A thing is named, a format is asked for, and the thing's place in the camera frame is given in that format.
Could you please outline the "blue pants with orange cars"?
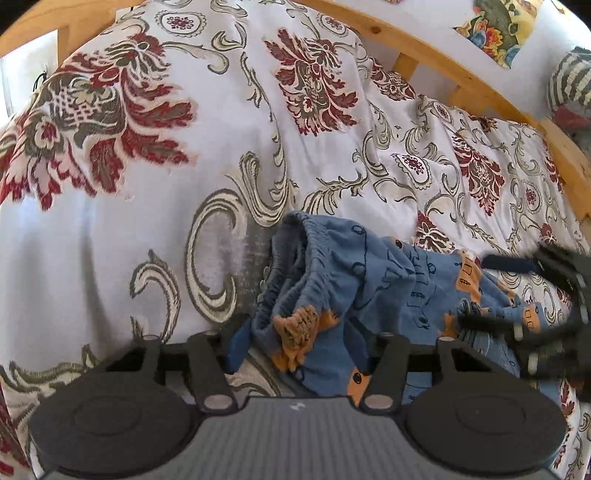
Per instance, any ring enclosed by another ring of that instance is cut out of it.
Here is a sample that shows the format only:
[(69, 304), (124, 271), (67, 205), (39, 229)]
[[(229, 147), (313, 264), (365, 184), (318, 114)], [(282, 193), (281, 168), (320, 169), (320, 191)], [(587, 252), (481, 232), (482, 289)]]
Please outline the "blue pants with orange cars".
[(271, 239), (252, 335), (277, 369), (324, 397), (360, 400), (369, 384), (346, 350), (351, 321), (369, 334), (400, 334), (414, 344), (460, 339), (518, 374), (504, 341), (458, 324), (465, 314), (536, 332), (549, 326), (542, 304), (524, 302), (462, 251), (436, 253), (352, 220), (295, 211)]

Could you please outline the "floral white bedspread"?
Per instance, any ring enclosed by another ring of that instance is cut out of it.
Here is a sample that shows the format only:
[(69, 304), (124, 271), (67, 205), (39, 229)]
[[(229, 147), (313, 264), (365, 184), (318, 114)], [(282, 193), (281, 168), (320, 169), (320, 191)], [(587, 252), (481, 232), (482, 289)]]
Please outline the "floral white bedspread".
[(587, 250), (531, 126), (414, 89), (293, 1), (148, 1), (1, 130), (1, 475), (39, 403), (134, 339), (252, 307), (292, 210), (458, 253)]

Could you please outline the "wooden bed frame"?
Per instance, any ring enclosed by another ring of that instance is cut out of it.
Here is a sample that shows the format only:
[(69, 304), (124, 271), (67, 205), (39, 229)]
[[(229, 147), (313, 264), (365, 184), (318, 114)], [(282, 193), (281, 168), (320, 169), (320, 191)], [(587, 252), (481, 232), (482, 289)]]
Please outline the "wooden bed frame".
[[(135, 7), (137, 1), (36, 1), (20, 7), (18, 16), (1, 19), (1, 54), (53, 30), (58, 32), (57, 57), (63, 62), (77, 48), (115, 22), (117, 11)], [(536, 119), (520, 111), (484, 79), (448, 55), (400, 28), (334, 1), (305, 1), (311, 7), (370, 39), (399, 51), (394, 70), (409, 80), (424, 64), (456, 84), (448, 103), (482, 116), (491, 109), (506, 120), (529, 123), (542, 132), (565, 182), (565, 192), (582, 226), (590, 226), (590, 162), (576, 144), (551, 119)]]

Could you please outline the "striped patterned cushion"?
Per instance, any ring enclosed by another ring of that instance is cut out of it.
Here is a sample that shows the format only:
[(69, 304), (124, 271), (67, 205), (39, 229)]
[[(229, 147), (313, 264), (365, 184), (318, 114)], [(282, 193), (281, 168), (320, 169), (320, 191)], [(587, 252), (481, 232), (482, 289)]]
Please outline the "striped patterned cushion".
[(565, 130), (590, 127), (590, 51), (575, 47), (550, 76), (547, 100), (554, 122)]

